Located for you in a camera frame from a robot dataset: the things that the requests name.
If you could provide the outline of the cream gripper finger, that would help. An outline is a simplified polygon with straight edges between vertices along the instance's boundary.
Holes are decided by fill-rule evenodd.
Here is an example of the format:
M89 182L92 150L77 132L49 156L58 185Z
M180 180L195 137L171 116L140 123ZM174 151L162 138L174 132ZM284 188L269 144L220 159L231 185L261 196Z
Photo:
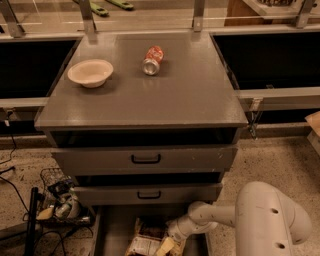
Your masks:
M171 237L166 237L161 242L161 245L157 249L155 256L166 256L175 246L175 241Z

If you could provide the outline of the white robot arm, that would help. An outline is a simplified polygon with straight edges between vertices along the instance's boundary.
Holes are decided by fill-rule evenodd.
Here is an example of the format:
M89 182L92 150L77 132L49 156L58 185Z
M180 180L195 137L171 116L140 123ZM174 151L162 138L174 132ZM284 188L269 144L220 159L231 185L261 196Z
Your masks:
M169 244L160 247L156 256L219 224L235 229L236 256L293 256L292 247L312 233L310 216L301 205L277 188L254 181L242 187L232 206L190 204L185 215L169 222Z

